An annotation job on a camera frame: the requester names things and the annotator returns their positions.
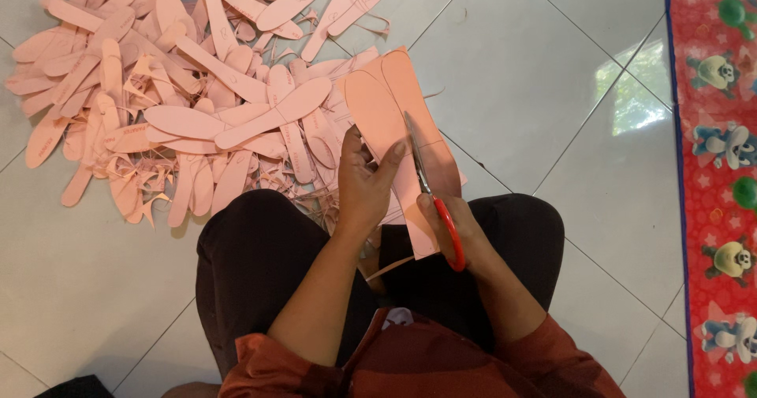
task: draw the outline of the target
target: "red scissors handle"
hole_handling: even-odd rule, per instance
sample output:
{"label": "red scissors handle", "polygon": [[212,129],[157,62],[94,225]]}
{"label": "red scissors handle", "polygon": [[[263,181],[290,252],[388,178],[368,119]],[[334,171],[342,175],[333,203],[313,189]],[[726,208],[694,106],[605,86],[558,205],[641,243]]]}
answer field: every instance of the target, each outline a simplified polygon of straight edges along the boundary
{"label": "red scissors handle", "polygon": [[447,259],[447,263],[449,263],[449,266],[451,266],[455,272],[462,272],[462,270],[466,268],[466,255],[462,251],[462,241],[460,241],[460,236],[457,234],[455,224],[452,222],[452,216],[449,214],[447,206],[444,205],[444,202],[441,201],[441,199],[437,198],[434,194],[431,196],[434,198],[434,206],[436,206],[436,210],[439,212],[441,220],[444,221],[444,224],[449,230],[449,236],[452,237],[452,245],[455,248],[455,261],[452,262]]}

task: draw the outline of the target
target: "red mat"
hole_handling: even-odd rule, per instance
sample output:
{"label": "red mat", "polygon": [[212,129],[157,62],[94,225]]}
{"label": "red mat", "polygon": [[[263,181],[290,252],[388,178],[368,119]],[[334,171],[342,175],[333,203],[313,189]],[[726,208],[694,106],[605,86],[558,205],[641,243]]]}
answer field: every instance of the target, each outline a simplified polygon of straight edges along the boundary
{"label": "red mat", "polygon": [[691,396],[757,396],[757,0],[667,0]]}

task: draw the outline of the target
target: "knee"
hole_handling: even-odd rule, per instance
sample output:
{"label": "knee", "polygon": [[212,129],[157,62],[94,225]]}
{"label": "knee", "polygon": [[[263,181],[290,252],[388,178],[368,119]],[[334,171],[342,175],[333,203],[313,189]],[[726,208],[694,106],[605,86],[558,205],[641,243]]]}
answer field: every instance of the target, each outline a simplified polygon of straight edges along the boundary
{"label": "knee", "polygon": [[239,237],[266,236],[274,228],[277,219],[287,219],[289,211],[299,212],[281,193],[275,190],[250,190],[232,200],[216,213],[203,228],[198,248],[214,247],[213,244]]}
{"label": "knee", "polygon": [[500,215],[515,217],[518,221],[532,224],[541,230],[565,236],[563,217],[551,204],[527,194],[506,194],[497,202]]}
{"label": "knee", "polygon": [[250,214],[252,211],[267,213],[269,210],[279,211],[291,209],[292,203],[283,194],[275,190],[249,190],[241,194],[224,209],[233,214]]}

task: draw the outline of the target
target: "person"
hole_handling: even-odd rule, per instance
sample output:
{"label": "person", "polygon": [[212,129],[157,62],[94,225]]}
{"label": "person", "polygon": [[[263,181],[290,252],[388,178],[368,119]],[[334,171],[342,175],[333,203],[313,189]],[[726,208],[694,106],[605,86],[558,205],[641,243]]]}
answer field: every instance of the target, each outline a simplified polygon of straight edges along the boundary
{"label": "person", "polygon": [[[456,273],[449,232],[418,196],[443,256],[385,273],[394,306],[379,307],[356,267],[404,153],[395,143],[374,169],[347,131],[332,237],[273,190],[244,193],[207,223],[197,305],[223,384],[175,396],[623,396],[546,312],[564,229],[534,197],[438,196],[466,255]],[[379,266],[411,255],[407,228],[384,225]]]}

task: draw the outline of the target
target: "black pants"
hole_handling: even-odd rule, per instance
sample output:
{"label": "black pants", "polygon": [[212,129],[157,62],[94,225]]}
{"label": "black pants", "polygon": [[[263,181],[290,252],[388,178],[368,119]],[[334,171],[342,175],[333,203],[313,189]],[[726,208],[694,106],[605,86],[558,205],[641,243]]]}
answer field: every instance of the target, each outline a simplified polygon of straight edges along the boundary
{"label": "black pants", "polygon": [[[563,259],[565,234],[557,211],[524,194],[487,197],[469,205],[499,255],[548,309]],[[197,246],[197,307],[223,378],[237,363],[234,340],[268,331],[328,239],[273,190],[242,194],[205,225]],[[385,225],[379,266],[411,255],[407,228]],[[484,350],[494,348],[473,277],[452,271],[441,255],[408,262],[382,278],[396,306],[427,316]],[[338,365],[355,351],[377,308],[356,271]]]}

